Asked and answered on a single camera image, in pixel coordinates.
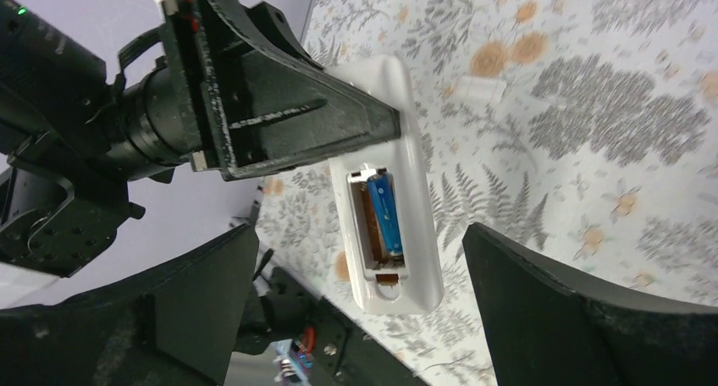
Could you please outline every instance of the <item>screw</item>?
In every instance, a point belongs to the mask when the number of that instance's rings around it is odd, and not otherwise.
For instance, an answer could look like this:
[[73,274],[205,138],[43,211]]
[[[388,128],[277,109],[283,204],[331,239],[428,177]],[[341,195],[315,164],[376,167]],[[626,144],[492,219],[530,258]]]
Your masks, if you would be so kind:
[[336,355],[336,346],[334,346],[334,344],[329,344],[329,345],[325,346],[324,354],[329,355],[329,356]]

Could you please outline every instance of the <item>table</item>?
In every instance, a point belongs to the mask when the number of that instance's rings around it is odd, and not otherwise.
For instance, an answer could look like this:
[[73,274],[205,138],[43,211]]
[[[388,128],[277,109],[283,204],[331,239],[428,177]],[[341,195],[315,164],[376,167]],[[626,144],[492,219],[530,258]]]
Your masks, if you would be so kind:
[[[495,384],[461,249],[471,221],[611,282],[718,305],[717,9],[316,0],[305,44],[319,62],[392,53],[410,68],[445,298],[427,316],[358,309],[326,164],[270,179],[258,232],[433,384]],[[467,74],[505,81],[500,102],[458,100]]]

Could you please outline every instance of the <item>blue battery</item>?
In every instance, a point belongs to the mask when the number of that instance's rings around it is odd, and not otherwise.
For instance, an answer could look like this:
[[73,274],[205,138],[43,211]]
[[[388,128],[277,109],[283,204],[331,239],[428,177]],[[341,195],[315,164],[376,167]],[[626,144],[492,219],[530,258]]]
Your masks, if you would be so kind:
[[367,189],[372,199],[372,206],[377,213],[379,230],[381,231],[386,253],[389,256],[402,256],[399,233],[399,219],[396,216],[396,202],[391,178],[387,174],[375,174],[367,179]]

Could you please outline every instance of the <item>floral tablecloth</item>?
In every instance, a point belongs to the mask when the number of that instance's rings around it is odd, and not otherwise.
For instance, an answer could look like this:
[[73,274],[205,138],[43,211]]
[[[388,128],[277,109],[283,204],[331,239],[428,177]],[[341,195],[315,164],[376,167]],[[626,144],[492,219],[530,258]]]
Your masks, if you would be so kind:
[[[494,384],[461,237],[471,221],[634,289],[718,304],[718,0],[317,0],[307,50],[406,60],[445,299],[425,316],[351,297],[325,164],[267,182],[279,260],[433,384]],[[504,80],[466,105],[462,75]]]

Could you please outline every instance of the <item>black cable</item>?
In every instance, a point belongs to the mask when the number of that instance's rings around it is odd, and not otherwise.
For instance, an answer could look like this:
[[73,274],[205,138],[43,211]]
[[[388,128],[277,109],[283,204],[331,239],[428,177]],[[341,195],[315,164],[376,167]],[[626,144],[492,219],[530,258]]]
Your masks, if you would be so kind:
[[259,261],[259,266],[257,267],[257,270],[254,271],[254,275],[251,277],[252,282],[257,280],[257,278],[262,275],[262,270],[267,267],[267,264],[269,263],[269,260],[272,259],[273,254],[274,249],[272,248],[269,248],[266,252],[264,252],[264,255],[262,255],[262,259]]

